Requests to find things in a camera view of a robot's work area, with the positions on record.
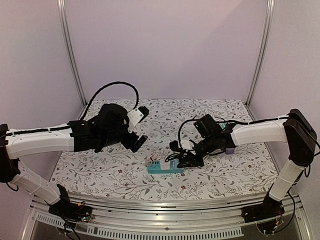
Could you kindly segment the light blue charger plug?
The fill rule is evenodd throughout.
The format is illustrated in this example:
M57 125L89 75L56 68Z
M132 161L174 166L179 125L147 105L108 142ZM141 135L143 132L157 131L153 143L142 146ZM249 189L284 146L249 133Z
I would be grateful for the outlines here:
M178 164L179 163L177 161L171 161L170 168L176 170L176 169L178 169L178 167L177 167Z

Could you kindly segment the purple power strip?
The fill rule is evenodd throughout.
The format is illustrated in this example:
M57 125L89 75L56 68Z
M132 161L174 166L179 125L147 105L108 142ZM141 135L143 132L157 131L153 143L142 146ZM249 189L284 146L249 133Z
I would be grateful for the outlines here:
M229 147L225 149L225 154L230 155L230 154L234 154L236 148L235 147Z

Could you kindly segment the white charger plug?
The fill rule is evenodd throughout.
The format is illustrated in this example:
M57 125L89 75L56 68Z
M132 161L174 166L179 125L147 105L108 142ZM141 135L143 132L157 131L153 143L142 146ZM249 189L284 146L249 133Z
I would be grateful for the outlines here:
M171 164L169 162L164 162L160 164L160 169L162 171L170 170L171 169Z

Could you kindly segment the teal blue power strip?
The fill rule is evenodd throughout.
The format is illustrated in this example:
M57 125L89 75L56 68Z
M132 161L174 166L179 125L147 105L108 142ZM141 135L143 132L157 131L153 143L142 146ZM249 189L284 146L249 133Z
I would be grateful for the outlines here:
M177 167L177 161L170 162L149 161L146 163L147 172L149 174L181 174L184 173L183 168Z

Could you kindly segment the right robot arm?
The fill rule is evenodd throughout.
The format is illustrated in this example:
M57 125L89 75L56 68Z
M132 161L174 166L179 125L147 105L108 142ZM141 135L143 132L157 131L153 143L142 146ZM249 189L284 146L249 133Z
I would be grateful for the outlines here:
M268 200L258 208L262 218L269 218L278 210L277 202L285 197L304 169L311 165L317 156L315 150L320 146L316 132L298 109L291 109L283 116L253 122L226 120L225 127L221 127L221 122L215 121L210 114L193 122L202 140L196 144L178 143L177 151L182 155L178 168L203 167L204 157L216 150L268 142L288 144L288 161L268 191Z

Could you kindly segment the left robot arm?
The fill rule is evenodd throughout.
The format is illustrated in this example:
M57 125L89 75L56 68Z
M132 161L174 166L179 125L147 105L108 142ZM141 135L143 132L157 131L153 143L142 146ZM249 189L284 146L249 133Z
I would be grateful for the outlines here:
M16 130L1 124L0 181L25 189L47 204L54 205L63 217L70 217L75 210L65 188L42 178L20 158L48 152L93 150L99 153L103 148L118 143L135 153L148 137L138 136L134 129L148 114L145 106L127 111L118 104L109 103L89 120L73 120L54 127Z

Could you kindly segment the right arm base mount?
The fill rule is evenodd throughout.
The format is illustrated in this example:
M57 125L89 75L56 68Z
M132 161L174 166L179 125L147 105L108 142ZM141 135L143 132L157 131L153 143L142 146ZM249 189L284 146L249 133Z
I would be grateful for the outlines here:
M265 197L262 203L245 206L241 209L241 217L245 223L275 218L284 213L282 201L276 201L269 196Z

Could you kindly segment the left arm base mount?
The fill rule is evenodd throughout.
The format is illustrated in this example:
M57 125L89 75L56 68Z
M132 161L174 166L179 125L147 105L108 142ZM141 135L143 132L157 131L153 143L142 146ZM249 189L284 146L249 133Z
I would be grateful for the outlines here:
M65 187L60 184L57 184L57 187L60 193L59 199L54 204L48 203L48 212L63 220L71 222L88 222L92 217L93 208L86 205L85 201L79 203L71 202Z

